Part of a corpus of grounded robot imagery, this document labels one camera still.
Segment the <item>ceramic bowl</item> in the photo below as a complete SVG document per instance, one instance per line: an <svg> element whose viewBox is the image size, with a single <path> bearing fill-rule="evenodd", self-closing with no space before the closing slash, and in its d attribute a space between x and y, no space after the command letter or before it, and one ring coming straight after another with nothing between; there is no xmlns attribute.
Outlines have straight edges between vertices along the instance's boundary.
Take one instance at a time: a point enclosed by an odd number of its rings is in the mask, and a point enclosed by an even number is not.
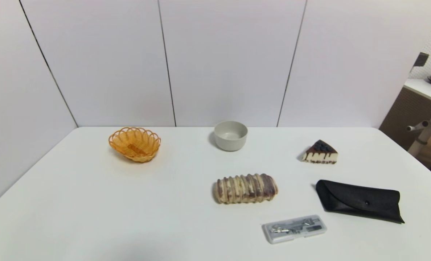
<svg viewBox="0 0 431 261"><path fill-rule="evenodd" d="M215 143L228 152L240 150L247 136L247 127L240 122L224 121L214 128Z"/></svg>

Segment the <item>cake slice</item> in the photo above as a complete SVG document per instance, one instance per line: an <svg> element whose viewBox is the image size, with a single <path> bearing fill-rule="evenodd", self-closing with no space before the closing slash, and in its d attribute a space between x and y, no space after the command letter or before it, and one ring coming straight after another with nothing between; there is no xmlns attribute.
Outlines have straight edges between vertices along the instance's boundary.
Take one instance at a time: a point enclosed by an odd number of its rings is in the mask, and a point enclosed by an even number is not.
<svg viewBox="0 0 431 261"><path fill-rule="evenodd" d="M303 155L303 161L310 163L335 164L338 152L322 140L318 140Z"/></svg>

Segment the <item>white table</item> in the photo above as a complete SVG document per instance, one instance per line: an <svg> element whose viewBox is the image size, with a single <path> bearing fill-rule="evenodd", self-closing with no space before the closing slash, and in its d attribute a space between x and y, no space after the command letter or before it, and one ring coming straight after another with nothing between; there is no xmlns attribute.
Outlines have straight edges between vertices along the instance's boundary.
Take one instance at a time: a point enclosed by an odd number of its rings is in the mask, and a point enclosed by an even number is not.
<svg viewBox="0 0 431 261"><path fill-rule="evenodd" d="M404 87L431 100L431 84L424 79L407 79L404 83ZM413 156L417 156L422 150L423 146L427 144L427 140L430 138L430 136L431 119L429 121L428 127L423 129L419 137L408 149L408 152Z"/></svg>
<svg viewBox="0 0 431 261"><path fill-rule="evenodd" d="M223 152L212 128L151 128L162 145L151 162L116 154L116 127L74 130L0 198L0 261L431 260L431 173L377 129L249 128ZM297 157L318 139L336 165ZM270 202L217 204L221 177L267 173ZM320 179L398 190L396 224L323 210ZM271 245L261 225L318 214L320 236Z"/></svg>

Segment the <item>wicker basket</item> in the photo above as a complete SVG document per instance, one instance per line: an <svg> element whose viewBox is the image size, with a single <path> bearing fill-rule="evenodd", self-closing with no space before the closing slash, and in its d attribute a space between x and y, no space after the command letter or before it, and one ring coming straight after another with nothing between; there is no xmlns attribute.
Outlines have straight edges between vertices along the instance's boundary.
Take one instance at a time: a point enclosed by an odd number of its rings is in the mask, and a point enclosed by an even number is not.
<svg viewBox="0 0 431 261"><path fill-rule="evenodd" d="M136 162L148 162L156 155L161 138L154 132L125 127L109 136L109 145L125 157Z"/></svg>

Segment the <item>plastic case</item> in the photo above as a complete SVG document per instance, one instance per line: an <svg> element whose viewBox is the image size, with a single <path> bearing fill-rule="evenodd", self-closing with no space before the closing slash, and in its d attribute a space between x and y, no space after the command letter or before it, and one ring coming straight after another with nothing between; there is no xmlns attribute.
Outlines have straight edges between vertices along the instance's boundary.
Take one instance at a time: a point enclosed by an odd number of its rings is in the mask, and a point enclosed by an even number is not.
<svg viewBox="0 0 431 261"><path fill-rule="evenodd" d="M327 231L327 227L318 215L268 223L262 225L262 229L271 244L290 241L299 237L315 236Z"/></svg>

